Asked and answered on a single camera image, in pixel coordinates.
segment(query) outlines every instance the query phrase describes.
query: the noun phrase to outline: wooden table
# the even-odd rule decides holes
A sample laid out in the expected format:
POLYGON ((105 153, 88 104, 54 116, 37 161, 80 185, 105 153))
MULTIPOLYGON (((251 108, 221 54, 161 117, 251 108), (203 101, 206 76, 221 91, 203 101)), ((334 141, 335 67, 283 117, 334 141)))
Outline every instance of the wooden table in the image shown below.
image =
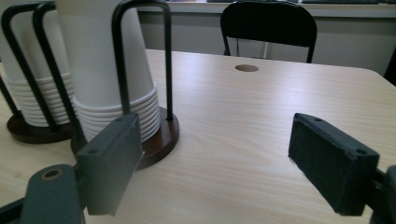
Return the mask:
MULTIPOLYGON (((165 105, 161 51, 148 51, 165 105)), ((134 174, 115 217, 87 223, 368 223, 336 215, 288 158, 294 113, 329 121, 396 164, 396 88, 349 67, 173 53, 177 147, 134 174), (241 72, 251 64, 257 72, 241 72)), ((70 142, 27 145, 7 131, 0 102, 0 204, 24 195, 46 166, 74 164, 70 142)))

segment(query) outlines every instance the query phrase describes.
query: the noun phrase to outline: white paper cup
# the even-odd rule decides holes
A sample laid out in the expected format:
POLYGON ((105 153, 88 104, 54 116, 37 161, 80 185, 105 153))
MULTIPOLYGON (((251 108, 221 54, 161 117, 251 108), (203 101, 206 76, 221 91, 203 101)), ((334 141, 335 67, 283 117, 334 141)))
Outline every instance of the white paper cup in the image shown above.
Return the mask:
MULTIPOLYGON (((120 0, 57 0, 56 6, 75 87, 83 105, 120 105, 111 18, 120 0)), ((127 83, 131 101, 153 88, 146 48, 135 9, 122 20, 127 83)))
MULTIPOLYGON (((35 2, 34 0, 1 0, 0 15, 12 5, 25 2, 35 2)), ((32 24, 33 12, 21 13, 12 20, 12 30, 19 40, 20 47, 27 62, 31 65, 32 72, 36 78, 51 77, 47 62, 42 53, 42 49, 35 37, 32 24)), ((61 74, 68 73, 68 65, 64 50, 64 42, 59 26, 57 11, 49 12, 44 18, 44 29, 48 36, 49 44, 55 60, 59 66, 61 74)), ((12 80, 26 80, 21 68, 16 61, 14 54, 4 36, 0 32, 0 55, 7 77, 12 80)))

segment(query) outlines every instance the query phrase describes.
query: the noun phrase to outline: chair backrest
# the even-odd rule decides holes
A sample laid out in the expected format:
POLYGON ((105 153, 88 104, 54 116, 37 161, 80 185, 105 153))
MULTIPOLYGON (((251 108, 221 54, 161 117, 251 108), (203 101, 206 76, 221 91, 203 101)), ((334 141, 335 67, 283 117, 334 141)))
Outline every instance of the chair backrest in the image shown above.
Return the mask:
POLYGON ((231 55, 228 37, 309 48, 312 62, 317 40, 315 20, 303 7, 291 2, 234 2, 221 14, 224 55, 231 55))

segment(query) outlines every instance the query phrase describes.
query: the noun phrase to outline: wooden base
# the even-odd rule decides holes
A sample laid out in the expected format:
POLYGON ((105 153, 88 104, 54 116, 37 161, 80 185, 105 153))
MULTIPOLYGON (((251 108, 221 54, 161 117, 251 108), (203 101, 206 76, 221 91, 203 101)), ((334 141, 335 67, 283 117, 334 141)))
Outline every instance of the wooden base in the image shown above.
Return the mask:
POLYGON ((16 140, 29 144, 47 144, 61 142, 70 139, 73 131, 70 124, 58 126, 58 130, 52 132, 50 128, 32 126, 23 117, 12 116, 7 123, 7 128, 16 140))
MULTIPOLYGON (((145 151, 145 155, 137 166, 137 170, 149 167, 156 162, 162 160, 167 156, 175 147, 179 137, 178 120, 173 115, 173 120, 166 120, 167 110, 160 107, 160 129, 146 142, 142 143, 142 148, 145 151)), ((80 149, 85 146, 85 139, 77 140, 73 136, 71 141, 71 148, 74 154, 77 154, 80 149)))

